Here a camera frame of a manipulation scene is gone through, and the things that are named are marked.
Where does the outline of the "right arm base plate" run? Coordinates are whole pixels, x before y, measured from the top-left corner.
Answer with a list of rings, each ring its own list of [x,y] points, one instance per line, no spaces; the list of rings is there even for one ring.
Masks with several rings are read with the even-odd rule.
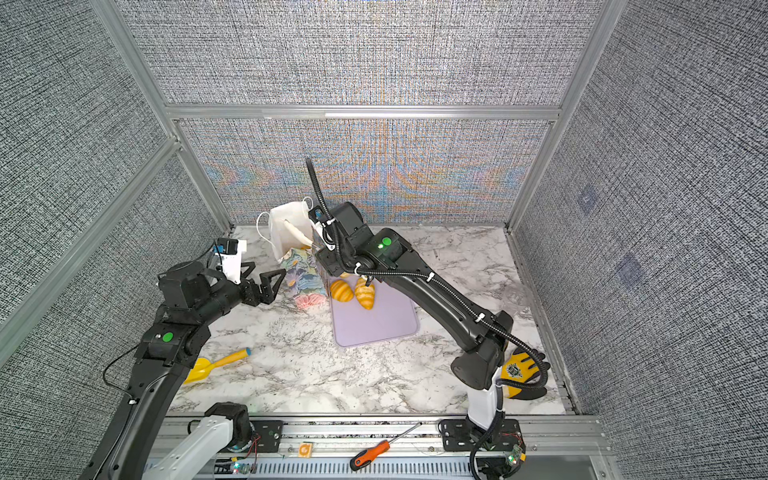
[[[438,423],[443,449],[447,452],[470,452],[484,431],[468,418],[443,419]],[[482,443],[484,451],[512,452],[519,448],[526,452],[526,444],[516,419],[505,417],[493,433]]]

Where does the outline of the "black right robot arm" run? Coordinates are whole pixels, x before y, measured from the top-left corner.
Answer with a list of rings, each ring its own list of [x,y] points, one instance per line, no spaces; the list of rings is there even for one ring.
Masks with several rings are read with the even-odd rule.
[[[503,388],[544,387],[548,366],[512,334],[512,316],[504,311],[494,314],[471,301],[436,273],[405,237],[391,228],[372,232],[350,202],[329,207],[313,161],[307,158],[305,163],[317,198],[308,217],[323,242],[315,253],[318,263],[334,277],[348,273],[387,284],[437,320],[462,350],[451,363],[451,371],[468,388],[470,430],[479,446],[496,441],[504,421]],[[511,344],[539,369],[528,382],[501,377]]]

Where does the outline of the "long scored bread loaf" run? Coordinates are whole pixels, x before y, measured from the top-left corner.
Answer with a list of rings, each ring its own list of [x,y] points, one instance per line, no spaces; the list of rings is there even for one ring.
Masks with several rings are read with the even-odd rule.
[[[373,284],[368,284],[366,280],[360,278],[356,283],[354,293],[358,303],[365,310],[372,310],[374,308],[376,290]]]

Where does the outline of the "small striped croissant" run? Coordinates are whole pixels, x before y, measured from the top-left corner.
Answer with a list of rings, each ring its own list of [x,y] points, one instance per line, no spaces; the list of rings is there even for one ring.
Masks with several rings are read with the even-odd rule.
[[[336,280],[330,285],[330,295],[332,299],[341,303],[349,302],[355,297],[350,285],[343,279]]]

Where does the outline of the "floral paper gift bag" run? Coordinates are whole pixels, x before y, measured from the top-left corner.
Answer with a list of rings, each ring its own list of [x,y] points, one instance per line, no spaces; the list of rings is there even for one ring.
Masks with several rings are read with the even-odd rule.
[[[302,200],[260,212],[256,220],[257,226],[262,224],[262,220],[266,221],[267,235],[257,229],[258,235],[270,244],[275,259],[286,270],[287,295],[302,310],[324,306],[327,291],[313,255],[314,245],[306,247],[296,241],[284,228],[283,221],[289,220],[313,241],[314,230],[308,217],[312,206],[312,198],[305,196]]]

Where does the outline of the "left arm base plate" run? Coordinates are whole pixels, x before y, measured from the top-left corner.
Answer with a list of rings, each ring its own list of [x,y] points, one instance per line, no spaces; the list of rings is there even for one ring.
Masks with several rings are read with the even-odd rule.
[[[284,422],[281,420],[251,420],[250,438],[243,448],[244,453],[278,453],[283,436]]]

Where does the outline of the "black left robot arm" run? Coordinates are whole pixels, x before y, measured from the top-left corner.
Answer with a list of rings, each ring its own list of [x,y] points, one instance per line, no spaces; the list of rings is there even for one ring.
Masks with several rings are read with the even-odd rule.
[[[247,262],[236,269],[235,283],[199,261],[171,267],[158,275],[164,301],[153,325],[136,347],[134,365],[121,402],[83,479],[139,479],[177,391],[211,336],[210,325],[240,305],[269,305],[286,276],[284,269],[247,277]]]

